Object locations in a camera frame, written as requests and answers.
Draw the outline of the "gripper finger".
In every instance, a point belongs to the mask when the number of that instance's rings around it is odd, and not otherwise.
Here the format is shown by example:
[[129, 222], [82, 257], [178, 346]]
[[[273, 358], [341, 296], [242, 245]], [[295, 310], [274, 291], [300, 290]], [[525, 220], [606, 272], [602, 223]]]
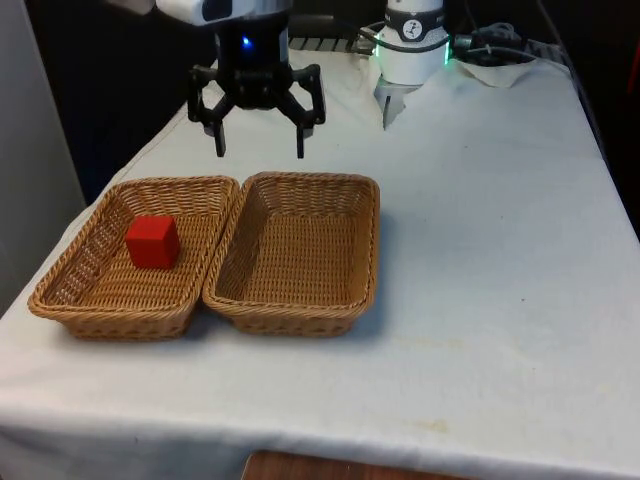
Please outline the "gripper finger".
[[208, 108], [204, 104], [203, 88], [212, 81], [216, 82], [217, 77], [217, 69], [193, 66], [188, 73], [187, 107], [189, 120], [202, 124], [204, 131], [214, 138], [217, 156], [223, 157], [226, 153], [223, 120], [234, 108], [235, 102], [232, 97], [224, 93], [213, 108]]
[[[321, 68], [318, 64], [298, 70], [287, 66], [282, 70], [280, 80], [282, 84], [278, 86], [278, 110], [295, 125], [297, 158], [303, 159], [305, 139], [313, 133], [316, 125], [324, 124], [326, 121]], [[310, 109], [305, 109], [290, 92], [294, 83], [310, 95]]]

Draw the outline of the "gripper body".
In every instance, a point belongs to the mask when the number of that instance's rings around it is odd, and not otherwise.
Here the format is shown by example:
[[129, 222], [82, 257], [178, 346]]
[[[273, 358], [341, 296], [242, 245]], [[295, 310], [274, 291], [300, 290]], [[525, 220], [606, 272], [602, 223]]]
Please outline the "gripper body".
[[287, 18], [230, 21], [216, 33], [217, 79], [242, 109], [271, 110], [291, 85]]

